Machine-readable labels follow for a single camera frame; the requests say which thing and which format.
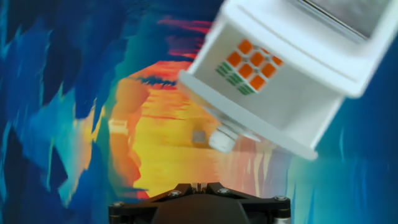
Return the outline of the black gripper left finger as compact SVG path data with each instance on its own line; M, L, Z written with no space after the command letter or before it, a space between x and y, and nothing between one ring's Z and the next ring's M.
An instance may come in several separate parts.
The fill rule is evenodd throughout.
M154 213L163 202L199 192L197 184L178 184L174 189L139 203L114 202L108 206L109 224L133 223L133 217Z

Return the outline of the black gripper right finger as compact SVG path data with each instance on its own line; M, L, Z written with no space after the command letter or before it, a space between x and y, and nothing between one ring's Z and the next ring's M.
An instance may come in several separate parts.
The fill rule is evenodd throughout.
M292 223L291 202L286 196L259 198L219 182L199 184L198 193L204 196L199 209L201 216L209 218L208 223Z

